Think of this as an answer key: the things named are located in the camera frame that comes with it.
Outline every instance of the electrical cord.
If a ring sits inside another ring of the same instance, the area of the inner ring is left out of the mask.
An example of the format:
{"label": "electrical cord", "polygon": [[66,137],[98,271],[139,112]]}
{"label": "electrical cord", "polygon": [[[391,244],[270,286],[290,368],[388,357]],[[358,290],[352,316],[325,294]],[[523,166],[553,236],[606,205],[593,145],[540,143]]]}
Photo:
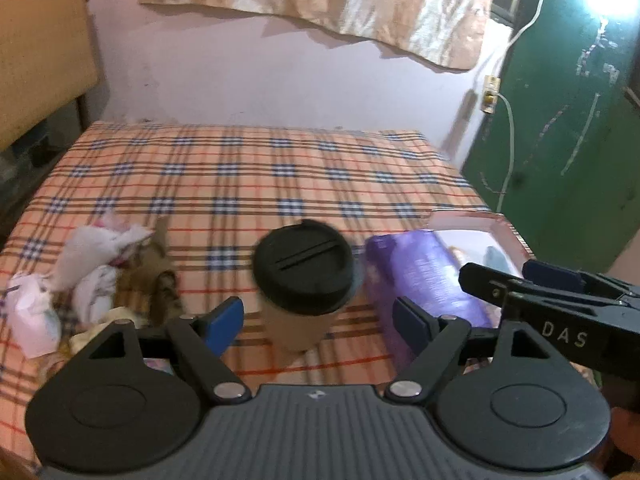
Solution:
{"label": "electrical cord", "polygon": [[499,213],[502,210],[502,201],[504,200],[504,195],[507,193],[507,187],[509,185],[509,181],[511,180],[511,174],[513,173],[513,165],[515,163],[515,127],[513,126],[513,111],[511,111],[511,104],[507,100],[507,98],[498,94],[498,97],[502,99],[505,106],[507,107],[507,113],[509,115],[509,169],[507,170],[507,176],[504,178],[504,182],[502,183],[502,189],[500,190],[500,197],[498,198],[498,207],[495,209],[495,212]]}
{"label": "electrical cord", "polygon": [[494,69],[491,72],[492,75],[496,75],[496,71],[498,70],[498,66],[500,65],[500,62],[507,55],[507,52],[513,46],[513,44],[516,41],[518,41],[518,39],[520,38],[520,36],[522,36],[522,34],[524,33],[525,30],[527,30],[529,27],[531,27],[536,22],[536,20],[540,16],[540,11],[542,10],[542,3],[544,1],[545,0],[538,0],[538,8],[536,9],[536,13],[533,15],[533,18],[531,19],[531,21],[529,23],[527,23],[527,25],[522,27],[513,38],[511,38],[511,41],[509,43],[507,43],[507,46],[505,47],[504,52],[502,53],[502,55],[498,59],[495,60]]}

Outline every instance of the wooden headboard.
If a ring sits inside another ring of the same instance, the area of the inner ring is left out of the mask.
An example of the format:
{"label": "wooden headboard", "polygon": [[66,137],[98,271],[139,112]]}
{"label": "wooden headboard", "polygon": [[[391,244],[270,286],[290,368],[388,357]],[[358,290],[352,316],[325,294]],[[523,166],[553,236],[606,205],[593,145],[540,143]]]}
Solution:
{"label": "wooden headboard", "polygon": [[0,0],[0,152],[98,83],[85,0]]}

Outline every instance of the black lid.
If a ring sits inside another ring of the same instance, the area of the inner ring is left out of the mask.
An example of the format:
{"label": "black lid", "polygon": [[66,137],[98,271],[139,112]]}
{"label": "black lid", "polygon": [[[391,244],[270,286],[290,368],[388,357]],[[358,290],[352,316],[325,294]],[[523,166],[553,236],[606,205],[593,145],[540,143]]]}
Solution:
{"label": "black lid", "polygon": [[269,300],[304,316],[339,309],[358,286],[347,240],[315,220],[267,234],[255,247],[253,268],[255,281]]}

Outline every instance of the green wall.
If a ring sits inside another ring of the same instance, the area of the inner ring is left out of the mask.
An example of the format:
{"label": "green wall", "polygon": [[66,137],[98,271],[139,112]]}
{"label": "green wall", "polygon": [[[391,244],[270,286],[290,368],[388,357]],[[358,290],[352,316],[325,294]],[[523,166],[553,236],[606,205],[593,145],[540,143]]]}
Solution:
{"label": "green wall", "polygon": [[[520,24],[537,2],[522,0]],[[610,19],[577,75],[582,51],[594,45],[600,26],[600,16],[584,0],[545,0],[536,24],[513,47],[500,89],[513,107],[516,139],[502,213],[537,257],[591,270],[607,269],[640,226],[634,179],[640,160],[630,164],[640,159],[640,113],[622,92],[638,16]],[[620,71],[613,84],[605,64]],[[590,127],[567,167],[596,94]],[[508,165],[509,124],[498,103],[463,168],[494,209]]]}

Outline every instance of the triangular cutout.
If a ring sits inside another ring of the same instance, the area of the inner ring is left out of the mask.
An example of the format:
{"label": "triangular cutout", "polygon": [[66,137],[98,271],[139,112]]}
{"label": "triangular cutout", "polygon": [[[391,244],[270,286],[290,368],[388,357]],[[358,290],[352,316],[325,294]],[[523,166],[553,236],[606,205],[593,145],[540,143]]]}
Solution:
{"label": "triangular cutout", "polygon": [[122,332],[114,332],[94,350],[89,359],[113,359],[119,357],[124,357],[124,338]]}
{"label": "triangular cutout", "polygon": [[529,357],[532,359],[549,359],[549,355],[524,330],[516,330],[511,345],[513,357]]}

